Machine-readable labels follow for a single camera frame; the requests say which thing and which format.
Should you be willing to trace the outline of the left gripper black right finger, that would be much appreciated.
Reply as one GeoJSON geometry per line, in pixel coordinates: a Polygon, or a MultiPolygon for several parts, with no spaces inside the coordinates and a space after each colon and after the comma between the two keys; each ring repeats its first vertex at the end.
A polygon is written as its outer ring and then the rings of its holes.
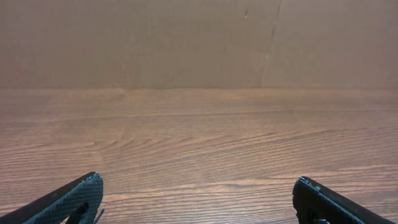
{"type": "Polygon", "coordinates": [[[292,195],[300,224],[394,224],[306,176],[296,181],[292,195]]]}

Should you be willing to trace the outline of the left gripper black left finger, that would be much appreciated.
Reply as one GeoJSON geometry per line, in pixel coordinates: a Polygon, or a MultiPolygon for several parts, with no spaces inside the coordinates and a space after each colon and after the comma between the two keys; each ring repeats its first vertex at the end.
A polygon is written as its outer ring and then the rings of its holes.
{"type": "Polygon", "coordinates": [[[53,192],[1,217],[1,223],[96,224],[104,211],[103,179],[89,172],[53,192]]]}

